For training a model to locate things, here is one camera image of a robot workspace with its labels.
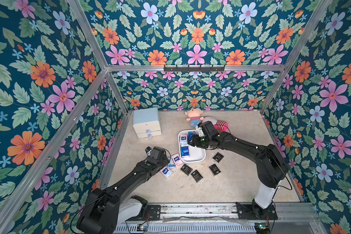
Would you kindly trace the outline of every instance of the floral wallpaper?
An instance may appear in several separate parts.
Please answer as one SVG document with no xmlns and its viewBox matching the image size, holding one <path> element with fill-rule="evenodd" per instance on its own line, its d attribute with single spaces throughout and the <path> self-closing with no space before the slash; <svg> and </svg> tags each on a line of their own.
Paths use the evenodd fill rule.
<svg viewBox="0 0 351 234">
<path fill-rule="evenodd" d="M 281 64 L 317 3 L 81 1 L 100 48 L 115 65 Z M 308 53 L 304 47 L 302 54 Z"/>
<path fill-rule="evenodd" d="M 0 0 L 0 208 L 99 71 L 64 0 Z M 120 115 L 104 81 L 7 233 L 67 233 L 64 217 L 96 186 Z"/>
<path fill-rule="evenodd" d="M 333 1 L 269 109 L 267 124 L 328 232 L 351 233 L 351 1 Z"/>
</svg>

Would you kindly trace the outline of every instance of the beige floor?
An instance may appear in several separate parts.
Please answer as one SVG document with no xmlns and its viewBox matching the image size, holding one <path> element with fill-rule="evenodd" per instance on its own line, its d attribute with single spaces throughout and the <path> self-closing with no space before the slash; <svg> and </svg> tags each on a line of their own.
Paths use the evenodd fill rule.
<svg viewBox="0 0 351 234">
<path fill-rule="evenodd" d="M 243 140 L 268 145 L 273 143 L 259 112 L 205 112 L 203 116 L 213 116 L 229 123 L 231 133 Z M 132 116 L 113 169 L 109 186 L 127 175 L 137 162 L 146 158 L 147 146 L 168 149 L 173 155 L 178 153 L 178 133 L 192 129 L 184 112 L 159 112 L 162 135 L 152 138 L 138 138 L 132 127 Z M 214 176 L 210 165 L 212 157 L 220 152 L 224 158 L 217 164 L 221 173 Z M 191 165 L 203 179 L 198 183 L 191 175 L 186 176 L 179 168 L 172 168 L 173 174 L 166 179 L 160 172 L 140 185 L 132 195 L 139 195 L 148 202 L 245 202 L 255 197 L 260 180 L 256 165 L 247 158 L 230 151 L 209 150 L 204 161 Z M 279 188 L 274 201 L 299 201 L 295 190 Z"/>
</svg>

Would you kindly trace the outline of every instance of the light blue flower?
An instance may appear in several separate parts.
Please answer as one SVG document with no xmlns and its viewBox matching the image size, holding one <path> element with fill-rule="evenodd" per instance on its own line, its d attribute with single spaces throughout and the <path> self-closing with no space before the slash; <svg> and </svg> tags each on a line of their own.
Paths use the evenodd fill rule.
<svg viewBox="0 0 351 234">
<path fill-rule="evenodd" d="M 95 15 L 90 15 L 90 17 L 91 17 L 91 20 L 93 20 L 94 22 L 98 21 Z"/>
<path fill-rule="evenodd" d="M 56 182 L 56 179 L 58 178 L 57 174 L 55 173 L 53 176 L 51 176 L 51 183 Z"/>
<path fill-rule="evenodd" d="M 30 127 L 28 127 L 27 129 L 28 130 L 31 129 L 32 132 L 34 131 L 34 129 L 38 128 L 38 126 L 36 126 L 36 122 L 34 122 L 34 123 L 29 122 L 29 125 L 30 125 Z"/>
<path fill-rule="evenodd" d="M 56 226 L 56 220 L 51 221 L 51 225 L 48 227 L 51 230 L 53 230 L 53 228 Z"/>
<path fill-rule="evenodd" d="M 33 48 L 31 48 L 31 44 L 26 44 L 26 43 L 24 43 L 24 45 L 25 45 L 25 50 L 26 50 L 26 51 L 31 52 L 31 51 L 34 50 Z"/>
<path fill-rule="evenodd" d="M 4 168 L 7 164 L 10 164 L 10 157 L 3 156 L 2 161 L 0 161 L 1 166 Z"/>
<path fill-rule="evenodd" d="M 206 21 L 207 23 L 211 20 L 211 16 L 210 15 L 206 15 L 206 18 L 204 19 L 204 21 Z"/>
<path fill-rule="evenodd" d="M 107 15 L 107 13 L 104 13 L 105 15 L 104 15 L 104 18 L 106 19 L 106 20 L 110 20 L 110 15 Z"/>
<path fill-rule="evenodd" d="M 32 29 L 35 29 L 36 31 L 39 30 L 39 26 L 36 24 L 35 20 L 33 20 L 32 22 L 29 22 L 29 25 L 31 25 Z"/>
<path fill-rule="evenodd" d="M 192 19 L 192 16 L 191 16 L 191 15 L 188 15 L 186 20 L 187 20 L 188 22 L 194 21 L 194 20 Z"/>
<path fill-rule="evenodd" d="M 291 20 L 293 17 L 294 17 L 293 12 L 291 12 L 290 15 L 287 15 L 287 19 L 288 19 L 288 20 Z"/>
<path fill-rule="evenodd" d="M 159 17 L 163 17 L 163 16 L 164 16 L 164 12 L 163 12 L 163 11 L 161 11 L 160 9 L 159 9 L 159 11 L 158 11 L 156 14 L 158 14 L 158 15 L 159 15 Z"/>
<path fill-rule="evenodd" d="M 34 103 L 34 105 L 32 107 L 30 107 L 31 110 L 34 110 L 34 113 L 37 113 L 39 111 L 39 107 L 38 105 L 36 105 L 36 103 Z"/>
<path fill-rule="evenodd" d="M 2 120 L 8 120 L 6 117 L 8 116 L 8 114 L 4 114 L 4 112 L 0 111 L 0 122 L 2 122 Z"/>
<path fill-rule="evenodd" d="M 17 59 L 23 58 L 23 56 L 21 55 L 21 54 L 22 54 L 21 51 L 18 51 L 18 52 L 17 52 L 15 49 L 13 49 L 13 52 L 14 52 L 14 53 L 13 53 L 12 55 L 13 55 L 14 57 L 17 57 Z"/>
</svg>

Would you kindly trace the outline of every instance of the green leaf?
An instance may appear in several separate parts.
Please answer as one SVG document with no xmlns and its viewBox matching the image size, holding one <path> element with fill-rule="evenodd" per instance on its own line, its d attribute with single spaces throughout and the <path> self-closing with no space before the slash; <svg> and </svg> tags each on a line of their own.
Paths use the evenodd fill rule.
<svg viewBox="0 0 351 234">
<path fill-rule="evenodd" d="M 12 80 L 8 68 L 0 64 L 0 82 L 2 82 L 7 88 L 10 86 L 10 81 Z"/>
</svg>

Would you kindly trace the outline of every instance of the aluminum frame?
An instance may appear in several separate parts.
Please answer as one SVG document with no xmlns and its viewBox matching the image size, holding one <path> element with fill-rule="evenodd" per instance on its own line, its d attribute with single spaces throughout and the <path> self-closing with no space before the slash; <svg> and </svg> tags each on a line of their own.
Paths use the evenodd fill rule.
<svg viewBox="0 0 351 234">
<path fill-rule="evenodd" d="M 47 146 L 35 160 L 33 165 L 27 171 L 26 175 L 6 201 L 6 204 L 0 210 L 0 234 L 3 234 L 6 231 L 7 226 L 22 207 L 30 192 L 33 190 L 36 182 L 43 175 L 43 172 L 51 162 L 53 156 L 56 154 L 58 149 L 61 147 L 62 142 L 70 133 L 76 119 L 79 118 L 85 107 L 88 105 L 91 97 L 100 87 L 100 84 L 103 82 L 106 75 L 106 70 L 102 70 L 97 75 L 95 80 L 90 84 L 84 95 L 77 102 L 66 120 L 61 124 L 55 135 L 53 135 Z"/>
<path fill-rule="evenodd" d="M 311 37 L 313 31 L 317 27 L 318 23 L 321 20 L 321 17 L 326 12 L 328 6 L 332 3 L 332 0 L 320 0 L 312 13 L 309 21 L 304 27 L 304 31 L 302 35 L 299 37 L 295 47 L 291 51 L 289 57 L 285 62 L 285 70 L 280 73 L 277 77 L 277 80 L 274 82 L 271 90 L 269 91 L 268 95 L 265 98 L 264 104 L 260 108 L 260 113 L 263 115 L 267 107 L 269 106 L 270 102 L 273 100 L 274 96 L 276 95 L 278 89 L 281 87 L 282 82 L 284 81 L 287 74 L 290 72 L 291 67 L 295 63 L 296 59 L 298 58 L 300 52 L 302 51 L 305 44 L 308 42 L 309 38 Z"/>
</svg>

